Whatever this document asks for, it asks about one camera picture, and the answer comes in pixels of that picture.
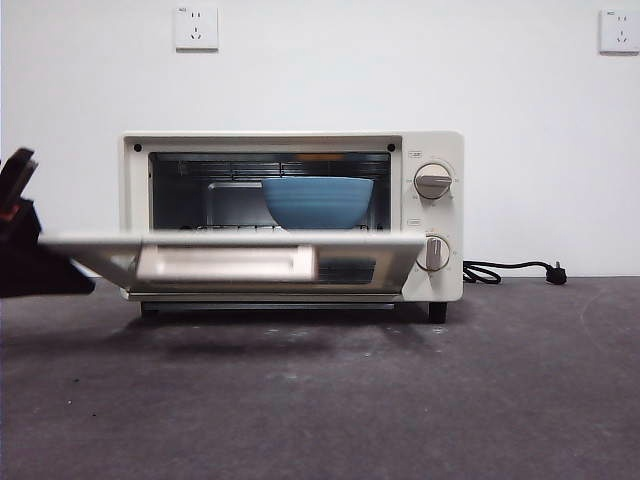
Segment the black power cord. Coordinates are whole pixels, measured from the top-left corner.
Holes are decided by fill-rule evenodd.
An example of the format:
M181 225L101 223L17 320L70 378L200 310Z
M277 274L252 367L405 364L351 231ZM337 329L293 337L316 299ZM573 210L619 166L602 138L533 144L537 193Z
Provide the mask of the black power cord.
M567 273L564 268L560 267L560 262L556 262L556 266L552 267L548 263L544 262L525 262L525 263L493 263L493 262L476 262L472 260L465 260L462 263L462 272L463 278L466 283L488 283L491 285L497 285L502 281L502 277L498 275L496 272L491 270L487 270L482 267L492 267L492 268L505 268L505 269L516 269L516 268L526 268L526 267L544 267L547 271L547 282L553 283L554 285L562 285L567 283Z

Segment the timer knob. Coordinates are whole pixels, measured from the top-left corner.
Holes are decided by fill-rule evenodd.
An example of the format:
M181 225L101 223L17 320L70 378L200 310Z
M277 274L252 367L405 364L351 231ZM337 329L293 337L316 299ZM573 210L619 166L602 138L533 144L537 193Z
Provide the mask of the timer knob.
M425 248L418 255L418 266L428 272L436 272L449 261L449 245L440 237L427 237Z
M435 200L449 191L451 175L442 165L430 163L418 170L413 184L421 197Z

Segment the electrical socket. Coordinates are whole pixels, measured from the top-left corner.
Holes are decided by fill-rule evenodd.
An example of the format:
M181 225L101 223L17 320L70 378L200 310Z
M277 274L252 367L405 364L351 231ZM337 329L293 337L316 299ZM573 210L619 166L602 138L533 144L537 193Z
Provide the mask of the electrical socket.
M600 11L600 53L640 53L640 11Z
M212 5L176 8L174 43L177 51L218 50L218 9Z

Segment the bowl rim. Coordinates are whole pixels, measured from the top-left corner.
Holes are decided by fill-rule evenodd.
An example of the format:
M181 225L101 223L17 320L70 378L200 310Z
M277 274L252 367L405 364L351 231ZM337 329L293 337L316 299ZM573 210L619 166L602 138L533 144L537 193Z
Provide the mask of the bowl rim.
M271 177L271 178L263 178L262 180L260 180L261 182L269 182L269 181L274 181L274 180L319 180L319 179L323 179L323 180L355 180L355 181L360 181L360 180L364 180L366 182L371 182L373 183L373 180L370 178L361 178L361 177L311 177L311 176L306 176L306 175L301 175L301 176L285 176L285 177Z

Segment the oven door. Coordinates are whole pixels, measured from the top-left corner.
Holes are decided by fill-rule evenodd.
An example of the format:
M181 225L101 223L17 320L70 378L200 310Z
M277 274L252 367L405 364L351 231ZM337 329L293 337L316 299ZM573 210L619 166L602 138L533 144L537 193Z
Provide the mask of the oven door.
M308 231L42 235L130 294L398 294L424 246L415 233Z

